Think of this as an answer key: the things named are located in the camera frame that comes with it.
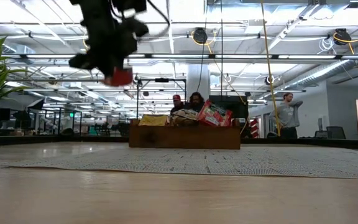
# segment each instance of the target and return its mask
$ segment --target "wooden crate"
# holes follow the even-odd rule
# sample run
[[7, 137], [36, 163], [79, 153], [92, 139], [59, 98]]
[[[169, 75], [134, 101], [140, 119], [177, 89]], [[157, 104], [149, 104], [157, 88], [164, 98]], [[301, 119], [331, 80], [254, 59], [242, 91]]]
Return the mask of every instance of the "wooden crate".
[[133, 120], [129, 147], [184, 149], [240, 149], [240, 127], [138, 126]]

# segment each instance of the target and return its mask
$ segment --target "person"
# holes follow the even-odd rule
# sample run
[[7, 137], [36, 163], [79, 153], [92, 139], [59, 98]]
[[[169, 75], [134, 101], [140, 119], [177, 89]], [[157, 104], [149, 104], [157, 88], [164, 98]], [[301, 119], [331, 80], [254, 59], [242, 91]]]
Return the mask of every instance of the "person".
[[[297, 139], [296, 127], [299, 127], [298, 108], [303, 101], [293, 100], [292, 93], [286, 93], [283, 96], [284, 102], [277, 107], [278, 125], [280, 135], [284, 139]], [[270, 120], [276, 123], [275, 112], [271, 112]]]
[[200, 112], [204, 106], [204, 98], [199, 92], [194, 92], [190, 96], [190, 103], [187, 105], [186, 109], [193, 110], [195, 112]]
[[182, 110], [184, 108], [183, 102], [180, 100], [179, 95], [174, 95], [172, 99], [173, 99], [173, 108], [171, 110], [171, 114], [178, 110]]

